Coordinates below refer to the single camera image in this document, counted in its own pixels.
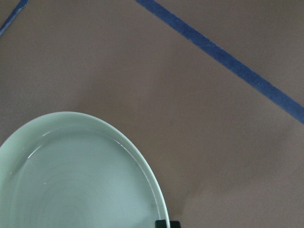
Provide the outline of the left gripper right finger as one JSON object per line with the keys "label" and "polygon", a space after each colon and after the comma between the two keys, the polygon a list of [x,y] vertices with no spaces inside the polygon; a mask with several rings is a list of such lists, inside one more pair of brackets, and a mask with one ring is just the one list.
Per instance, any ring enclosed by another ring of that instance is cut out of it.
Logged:
{"label": "left gripper right finger", "polygon": [[170,221],[170,228],[180,228],[179,221]]}

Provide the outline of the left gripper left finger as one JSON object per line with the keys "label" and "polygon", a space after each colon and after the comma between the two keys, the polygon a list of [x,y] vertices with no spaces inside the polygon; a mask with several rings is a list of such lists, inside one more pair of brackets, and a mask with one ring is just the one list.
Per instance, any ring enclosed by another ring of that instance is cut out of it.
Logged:
{"label": "left gripper left finger", "polygon": [[155,228],[167,228],[166,220],[156,220]]}

